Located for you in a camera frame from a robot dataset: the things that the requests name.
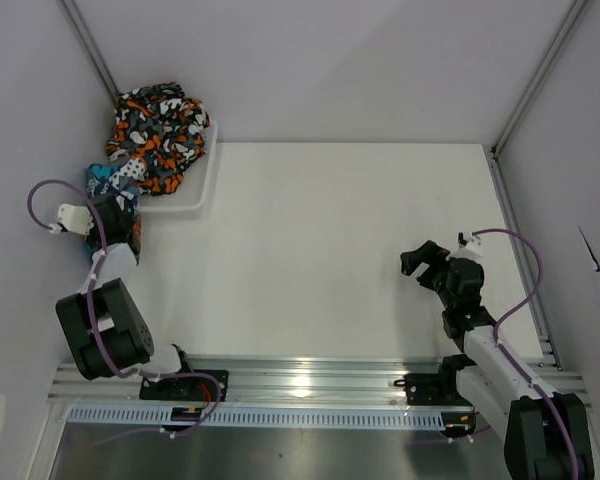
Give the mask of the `blue orange patterned shorts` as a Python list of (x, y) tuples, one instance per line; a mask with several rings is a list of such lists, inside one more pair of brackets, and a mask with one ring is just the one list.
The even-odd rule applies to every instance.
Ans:
[(146, 173), (145, 163), (137, 158), (128, 158), (114, 165), (92, 164), (86, 170), (86, 193), (92, 203), (98, 195), (114, 194), (123, 210), (131, 211), (135, 217), (140, 217), (140, 252), (141, 190), (138, 184), (145, 179)]

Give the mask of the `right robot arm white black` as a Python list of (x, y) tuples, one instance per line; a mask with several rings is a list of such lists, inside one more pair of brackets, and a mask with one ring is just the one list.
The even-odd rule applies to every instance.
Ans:
[(410, 406), (476, 408), (501, 439), (513, 479), (594, 478), (584, 403), (559, 392), (514, 351), (482, 303), (480, 238), (460, 235), (458, 243), (451, 252), (428, 240), (400, 256), (402, 274), (441, 301), (444, 332), (459, 352), (444, 357), (436, 373), (406, 374), (395, 386)]

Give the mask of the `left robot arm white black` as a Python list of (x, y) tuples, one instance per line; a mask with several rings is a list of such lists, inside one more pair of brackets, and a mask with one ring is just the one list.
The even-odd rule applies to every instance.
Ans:
[(67, 203), (54, 225), (83, 234), (92, 261), (78, 291), (56, 302), (55, 311), (81, 375), (97, 378), (142, 375), (177, 400), (196, 390), (197, 376), (176, 344), (154, 340), (126, 281), (139, 264), (136, 218), (113, 194), (99, 195), (91, 206)]

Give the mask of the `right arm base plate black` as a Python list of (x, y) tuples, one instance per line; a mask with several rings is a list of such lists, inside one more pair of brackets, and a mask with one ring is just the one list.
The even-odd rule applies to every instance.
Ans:
[(448, 374), (410, 373), (395, 380), (393, 386), (404, 391), (410, 406), (470, 405), (458, 393), (455, 377)]

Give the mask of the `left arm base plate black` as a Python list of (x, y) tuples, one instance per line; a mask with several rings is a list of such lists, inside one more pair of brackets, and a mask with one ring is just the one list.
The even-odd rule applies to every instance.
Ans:
[(168, 378), (159, 381), (142, 381), (139, 398), (156, 401), (216, 401), (217, 389), (212, 380), (207, 378)]

